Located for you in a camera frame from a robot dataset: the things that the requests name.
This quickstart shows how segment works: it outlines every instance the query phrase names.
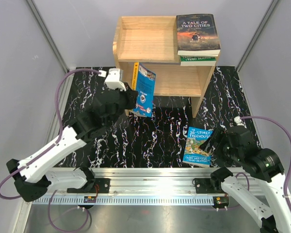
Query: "marble pattern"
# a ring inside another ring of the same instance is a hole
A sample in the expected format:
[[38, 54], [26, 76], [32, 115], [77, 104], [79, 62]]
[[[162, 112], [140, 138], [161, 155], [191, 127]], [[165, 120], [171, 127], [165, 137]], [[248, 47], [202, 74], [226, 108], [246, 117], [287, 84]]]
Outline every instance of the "marble pattern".
[[[108, 71], [110, 67], [93, 67]], [[93, 73], [74, 76], [63, 115], [63, 124], [89, 106], [104, 79]], [[197, 117], [190, 98], [155, 97], [152, 118], [123, 114], [117, 123], [85, 147], [63, 159], [60, 167], [190, 167], [182, 163], [188, 127], [229, 127], [235, 116], [250, 115], [235, 67], [217, 67]], [[257, 144], [251, 120], [246, 122]], [[211, 166], [235, 166], [212, 157]]]

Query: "book spine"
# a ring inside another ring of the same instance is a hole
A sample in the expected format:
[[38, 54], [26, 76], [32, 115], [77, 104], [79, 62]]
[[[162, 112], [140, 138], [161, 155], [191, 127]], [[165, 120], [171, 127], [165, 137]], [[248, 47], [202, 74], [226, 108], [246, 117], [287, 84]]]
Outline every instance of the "book spine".
[[135, 62], [134, 71], [133, 71], [133, 74], [132, 74], [132, 83], [131, 83], [132, 90], [136, 90], [137, 77], [138, 77], [138, 67], [139, 67], [139, 62]]

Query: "gray wall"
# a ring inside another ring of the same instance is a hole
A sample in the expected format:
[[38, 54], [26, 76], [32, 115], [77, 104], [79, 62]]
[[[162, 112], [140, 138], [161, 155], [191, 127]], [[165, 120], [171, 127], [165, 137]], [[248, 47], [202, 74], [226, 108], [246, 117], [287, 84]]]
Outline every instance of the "gray wall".
[[[43, 146], [63, 76], [24, 0], [0, 0], [0, 181], [5, 163]], [[2, 189], [16, 195], [12, 181]], [[19, 200], [0, 199], [0, 233], [11, 233]]]
[[[253, 115], [279, 121], [291, 133], [291, 0], [282, 0], [240, 71]], [[290, 143], [280, 128], [257, 120], [264, 147], [288, 171]]]
[[271, 0], [33, 0], [68, 67], [113, 66], [119, 16], [214, 14], [221, 66], [235, 66]]

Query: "wooden shelf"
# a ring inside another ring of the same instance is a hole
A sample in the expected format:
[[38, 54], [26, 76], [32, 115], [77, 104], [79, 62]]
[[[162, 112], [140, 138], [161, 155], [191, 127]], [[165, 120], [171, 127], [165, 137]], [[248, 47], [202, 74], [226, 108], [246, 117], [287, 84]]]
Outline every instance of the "wooden shelf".
[[[143, 65], [156, 74], [155, 96], [201, 96], [197, 67], [147, 63]], [[133, 63], [121, 68], [124, 70], [124, 81], [131, 83]]]
[[113, 55], [116, 67], [124, 70], [124, 81], [131, 84], [133, 63], [142, 62], [156, 73], [154, 95], [191, 97], [196, 117], [215, 66], [179, 65], [175, 16], [120, 17]]

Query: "purple cable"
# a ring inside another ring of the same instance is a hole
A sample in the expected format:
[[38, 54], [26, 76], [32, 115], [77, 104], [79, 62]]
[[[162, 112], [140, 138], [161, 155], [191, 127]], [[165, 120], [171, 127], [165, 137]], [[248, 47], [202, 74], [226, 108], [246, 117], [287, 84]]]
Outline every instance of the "purple cable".
[[52, 219], [50, 218], [50, 206], [51, 206], [51, 203], [52, 203], [52, 201], [53, 201], [53, 197], [54, 197], [54, 195], [55, 195], [56, 192], [57, 192], [57, 190], [54, 191], [54, 193], [52, 194], [52, 196], [50, 197], [50, 199], [49, 199], [49, 201], [48, 201], [48, 220], [49, 220], [49, 223], [51, 224], [51, 226], [52, 226], [54, 229], [56, 229], [56, 230], [58, 230], [58, 231], [60, 231], [60, 232], [68, 232], [68, 233], [76, 233], [76, 232], [79, 232], [83, 227], [85, 227], [85, 225], [86, 225], [86, 223], [87, 223], [88, 217], [89, 217], [89, 215], [90, 215], [89, 211], [88, 211], [87, 209], [84, 209], [84, 210], [86, 210], [86, 213], [87, 213], [87, 214], [86, 214], [86, 220], [85, 220], [85, 222], [83, 223], [82, 226], [80, 226], [79, 228], [77, 228], [77, 229], [74, 230], [74, 231], [65, 231], [65, 230], [62, 230], [62, 229], [56, 227], [55, 224], [53, 223]]
[[[238, 172], [235, 177], [237, 178], [239, 175], [243, 175], [246, 178], [246, 180], [247, 180], [247, 189], [248, 189], [248, 191], [250, 191], [250, 183], [249, 183], [248, 176], [245, 173], [243, 173], [243, 172]], [[238, 205], [235, 205], [233, 207], [229, 207], [228, 210], [235, 210], [235, 209], [237, 209], [240, 206], [241, 205], [238, 204]], [[195, 209], [197, 209], [197, 210], [205, 210], [205, 211], [217, 211], [216, 209], [213, 209], [213, 208], [211, 208], [211, 209], [195, 208]]]
[[[290, 144], [291, 144], [291, 134], [288, 132], [288, 130], [285, 127], [283, 127], [277, 121], [275, 121], [273, 119], [270, 119], [268, 117], [263, 117], [263, 116], [243, 116], [243, 117], [241, 117], [241, 119], [242, 120], [245, 120], [245, 119], [263, 119], [263, 120], [270, 121], [270, 122], [274, 123], [275, 125], [279, 126], [286, 133], [286, 135], [288, 136], [288, 138], [290, 140]], [[283, 193], [284, 193], [284, 195], [286, 197], [288, 196], [288, 183], [289, 183], [290, 176], [291, 176], [291, 159], [290, 159], [290, 165], [289, 165], [288, 173], [287, 173], [285, 182], [283, 184]], [[288, 205], [288, 207], [289, 207], [289, 209], [291, 211], [291, 201], [290, 201], [290, 199], [286, 198], [286, 202], [287, 202], [287, 205]]]
[[[63, 130], [64, 130], [64, 127], [63, 127], [63, 124], [62, 124], [62, 117], [60, 116], [60, 111], [59, 111], [59, 103], [58, 103], [60, 88], [61, 88], [62, 84], [65, 82], [65, 80], [71, 74], [74, 74], [74, 73], [77, 73], [77, 72], [86, 72], [86, 71], [87, 72], [93, 72], [93, 73], [96, 73], [96, 74], [101, 74], [101, 72], [99, 72], [99, 71], [97, 71], [95, 69], [87, 69], [87, 68], [75, 69], [75, 70], [72, 70], [72, 71], [66, 73], [64, 78], [57, 85], [56, 93], [55, 93], [55, 110], [56, 110], [57, 119], [59, 121], [59, 135], [58, 135], [57, 140], [55, 141], [56, 144], [58, 144], [59, 141], [62, 139]], [[31, 161], [29, 161], [26, 165], [29, 166], [30, 164], [34, 163], [36, 160], [38, 160], [43, 155], [45, 155], [47, 152], [49, 152], [54, 146], [55, 146], [55, 144], [52, 144], [45, 151], [43, 151], [41, 154], [39, 154], [38, 156], [33, 158]], [[25, 168], [26, 168], [26, 166], [22, 166], [19, 169], [17, 169], [16, 171], [12, 172], [10, 175], [8, 175], [5, 179], [3, 179], [3, 181], [1, 181], [1, 183], [0, 183], [0, 190], [1, 190], [1, 187], [5, 184], [5, 182], [7, 182], [8, 179], [10, 179], [12, 176], [14, 176], [15, 174], [19, 173], [20, 171], [22, 171]], [[2, 198], [2, 199], [14, 200], [14, 199], [17, 199], [17, 198], [20, 198], [20, 197], [21, 196], [7, 197], [7, 196], [2, 195], [1, 192], [0, 192], [0, 198]]]

